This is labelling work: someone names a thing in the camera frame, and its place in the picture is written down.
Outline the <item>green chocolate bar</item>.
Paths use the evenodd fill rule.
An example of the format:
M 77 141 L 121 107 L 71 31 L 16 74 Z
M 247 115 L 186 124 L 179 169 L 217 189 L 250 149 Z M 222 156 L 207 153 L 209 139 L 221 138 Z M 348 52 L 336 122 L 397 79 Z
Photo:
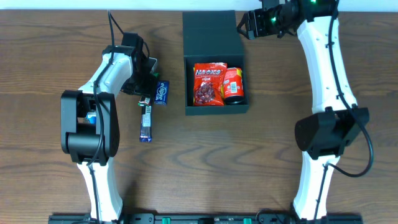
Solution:
M 155 91 L 159 81 L 159 73 L 153 73 L 149 76 L 149 81 L 145 86 L 145 95 L 138 102 L 139 106 L 150 106 L 155 98 Z

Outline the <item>blue Eclipse mint box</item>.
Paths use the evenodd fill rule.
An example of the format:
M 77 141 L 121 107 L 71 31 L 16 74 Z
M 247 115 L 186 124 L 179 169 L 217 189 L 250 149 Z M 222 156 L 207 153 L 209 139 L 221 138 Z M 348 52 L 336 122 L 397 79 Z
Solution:
M 169 81 L 158 81 L 155 90 L 154 103 L 157 105 L 166 105 L 169 95 Z

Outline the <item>dark blue wafer bar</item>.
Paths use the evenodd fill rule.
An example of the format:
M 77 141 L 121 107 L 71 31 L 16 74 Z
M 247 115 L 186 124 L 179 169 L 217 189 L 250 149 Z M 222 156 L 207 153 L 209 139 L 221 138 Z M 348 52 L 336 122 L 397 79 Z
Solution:
M 140 142 L 152 141 L 152 107 L 143 106 L 141 114 Z

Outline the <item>dark green box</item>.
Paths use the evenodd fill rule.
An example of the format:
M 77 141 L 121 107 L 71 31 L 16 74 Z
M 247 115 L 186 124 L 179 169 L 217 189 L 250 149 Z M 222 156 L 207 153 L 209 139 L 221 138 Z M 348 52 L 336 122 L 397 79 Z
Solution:
M 249 90 L 245 72 L 244 45 L 237 32 L 234 11 L 187 11 L 182 13 L 183 59 L 185 67 L 185 114 L 241 114 L 249 109 Z M 243 70 L 242 102 L 225 106 L 195 106 L 194 72 L 196 63 L 225 62 Z

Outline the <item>red Hacks candy bag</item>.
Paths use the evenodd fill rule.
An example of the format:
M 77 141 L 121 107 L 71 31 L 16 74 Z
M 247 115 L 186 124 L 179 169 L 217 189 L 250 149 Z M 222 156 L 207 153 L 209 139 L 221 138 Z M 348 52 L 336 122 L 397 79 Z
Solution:
M 193 105 L 223 106 L 222 88 L 227 63 L 196 63 L 193 71 Z

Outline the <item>red Pringles can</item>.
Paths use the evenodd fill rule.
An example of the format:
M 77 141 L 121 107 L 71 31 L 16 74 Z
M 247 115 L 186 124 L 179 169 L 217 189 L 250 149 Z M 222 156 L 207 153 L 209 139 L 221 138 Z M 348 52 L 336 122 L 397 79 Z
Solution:
M 244 99 L 242 70 L 237 67 L 228 68 L 223 82 L 224 102 L 238 104 Z

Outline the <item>blue Oreo cookie pack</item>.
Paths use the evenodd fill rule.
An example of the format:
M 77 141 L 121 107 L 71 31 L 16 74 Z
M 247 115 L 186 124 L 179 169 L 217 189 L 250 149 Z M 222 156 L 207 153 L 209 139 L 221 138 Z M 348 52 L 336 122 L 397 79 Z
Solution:
M 95 112 L 87 112 L 84 122 L 88 124 L 96 124 L 96 113 Z

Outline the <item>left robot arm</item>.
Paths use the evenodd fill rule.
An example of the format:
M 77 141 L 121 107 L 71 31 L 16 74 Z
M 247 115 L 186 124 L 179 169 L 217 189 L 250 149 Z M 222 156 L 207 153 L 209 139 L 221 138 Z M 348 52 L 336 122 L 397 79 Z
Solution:
M 60 99 L 61 147 L 82 173 L 91 202 L 85 223 L 118 223 L 123 200 L 116 186 L 114 157 L 120 131 L 119 93 L 153 99 L 157 59 L 137 33 L 125 32 L 121 44 L 102 52 L 102 62 L 79 89 Z

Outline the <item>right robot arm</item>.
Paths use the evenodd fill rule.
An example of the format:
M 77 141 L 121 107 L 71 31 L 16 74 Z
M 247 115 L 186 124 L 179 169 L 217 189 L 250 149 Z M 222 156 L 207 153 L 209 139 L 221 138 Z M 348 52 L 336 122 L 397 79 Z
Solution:
M 302 44 L 312 86 L 312 114 L 297 121 L 295 140 L 302 151 L 298 192 L 288 214 L 269 209 L 259 223 L 361 223 L 360 215 L 329 214 L 326 199 L 345 148 L 358 134 L 368 138 L 367 108 L 358 106 L 346 77 L 339 41 L 337 0 L 263 3 L 246 12 L 237 26 L 249 40 L 285 34 Z

